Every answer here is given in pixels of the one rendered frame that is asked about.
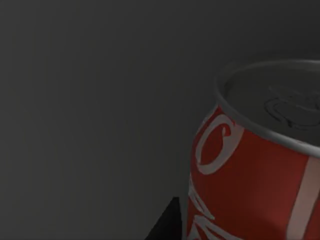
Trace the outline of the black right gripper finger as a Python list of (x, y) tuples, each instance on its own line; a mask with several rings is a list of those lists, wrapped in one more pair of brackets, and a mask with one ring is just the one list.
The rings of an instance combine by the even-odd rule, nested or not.
[(145, 240), (187, 240), (184, 235), (181, 200), (174, 196)]

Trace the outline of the red and white can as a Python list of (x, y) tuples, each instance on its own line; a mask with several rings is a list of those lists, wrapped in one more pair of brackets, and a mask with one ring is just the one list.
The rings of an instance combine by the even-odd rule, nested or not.
[(320, 240), (320, 60), (232, 65), (192, 144), (187, 240)]

